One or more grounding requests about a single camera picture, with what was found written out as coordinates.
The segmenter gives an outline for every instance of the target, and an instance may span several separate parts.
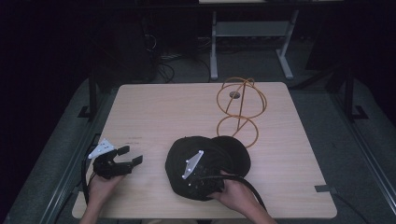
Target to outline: orange wire sculpture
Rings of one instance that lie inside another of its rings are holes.
[[[242,81],[242,83],[237,82],[237,83],[231,83],[231,84],[225,85],[227,82],[235,81],[235,80],[236,81]],[[238,86],[238,88],[236,89],[236,91],[232,91],[230,93],[230,97],[231,97],[230,102],[228,103],[227,108],[223,109],[221,107],[220,103],[219,103],[219,96],[225,89],[227,89],[227,88],[229,88],[231,86]],[[255,90],[259,94],[260,99],[262,100],[262,110],[258,114],[250,116],[250,117],[242,116],[242,108],[244,106],[246,87],[249,87],[249,88]],[[237,115],[235,115],[235,114],[229,113],[228,110],[230,109],[230,105],[233,102],[233,100],[235,98],[238,98],[237,96],[240,96],[242,98],[241,98],[241,105],[239,107],[239,113]],[[254,86],[254,79],[251,78],[251,77],[248,78],[248,79],[244,79],[244,78],[241,78],[241,77],[230,77],[230,78],[227,78],[224,81],[224,83],[222,84],[220,91],[218,92],[217,102],[218,102],[218,106],[219,106],[220,110],[228,115],[227,117],[222,119],[219,122],[219,124],[218,124],[218,127],[217,127],[218,136],[219,136],[219,126],[220,126],[220,124],[226,119],[236,118],[236,119],[238,119],[238,124],[237,124],[237,127],[236,127],[236,131],[233,133],[232,137],[234,137],[248,122],[250,122],[254,126],[254,128],[256,130],[256,137],[255,137],[254,141],[251,144],[246,146],[246,148],[253,146],[257,142],[257,140],[259,139],[259,129],[257,128],[257,125],[251,119],[257,118],[259,115],[264,113],[265,108],[267,107],[267,100],[266,100],[264,94]]]

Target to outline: wooden table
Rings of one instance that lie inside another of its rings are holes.
[[[118,92],[101,138],[115,147],[130,146],[131,152],[116,161],[129,161],[143,155],[118,186],[106,204],[102,217],[115,218],[237,218],[240,214],[217,201],[198,202],[176,195],[164,170],[166,155],[181,137],[215,137],[217,125],[226,115],[219,109],[219,83],[125,85]],[[325,185],[304,127],[289,91],[283,83],[256,83],[268,106],[253,119],[259,140],[248,149],[251,169],[246,176],[260,193],[269,214],[275,218],[336,216],[329,192],[318,193]],[[261,110],[260,98],[247,88],[243,115]],[[229,102],[229,91],[219,96],[221,105]],[[232,105],[230,111],[239,106]],[[235,123],[223,122],[221,134],[232,133]],[[246,126],[236,138],[249,144],[255,136]],[[74,217],[85,211],[83,194],[78,195]]]

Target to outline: hand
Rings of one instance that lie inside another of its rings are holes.
[[[235,180],[224,180],[224,190],[208,195],[228,208],[241,213],[254,223],[276,223],[257,202],[253,192],[244,184]]]
[[[90,189],[90,201],[89,204],[103,205],[110,195],[113,193],[116,186],[124,178],[124,175],[118,175],[105,179],[99,175],[92,174],[93,177],[89,184]]]
[[[118,175],[105,179],[95,173],[92,174],[89,184],[90,200],[80,224],[96,223],[103,205],[123,178],[124,175]]]

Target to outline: wrist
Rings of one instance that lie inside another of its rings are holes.
[[[80,224],[94,224],[99,218],[102,205],[89,202],[85,210],[84,216],[82,216]]]
[[[90,200],[87,205],[87,211],[100,213],[105,203],[100,200]]]
[[[250,207],[244,215],[255,224],[275,223],[260,204]]]

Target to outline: table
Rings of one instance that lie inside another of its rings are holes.
[[[116,161],[129,161],[143,155],[118,186],[103,209],[102,217],[114,218],[238,218],[242,215],[217,201],[198,202],[176,195],[167,179],[164,163],[172,144],[181,137],[215,137],[217,125],[226,115],[219,109],[217,94],[221,83],[148,84],[120,87],[101,138],[115,147],[130,146],[131,152]],[[262,196],[274,218],[331,218],[337,213],[329,192],[316,192],[326,185],[285,84],[255,83],[268,106],[253,119],[259,140],[248,149],[251,169],[246,176]],[[228,90],[219,95],[228,103]],[[256,113],[260,97],[247,88],[243,114]],[[231,106],[230,111],[238,110]],[[232,129],[220,127],[221,134]],[[248,144],[255,136],[252,128],[236,136]],[[74,217],[85,210],[80,193],[73,208]]]
[[[251,4],[264,3],[265,0],[200,0],[200,4]],[[317,0],[317,2],[334,2],[332,0]],[[297,21],[299,10],[294,10],[288,21],[217,21],[216,11],[213,12],[212,21],[212,46],[210,52],[210,77],[218,79],[218,63],[216,55],[217,36],[284,36],[285,41],[280,49],[276,50],[276,56],[287,79],[293,79],[293,73],[286,59],[291,35]]]

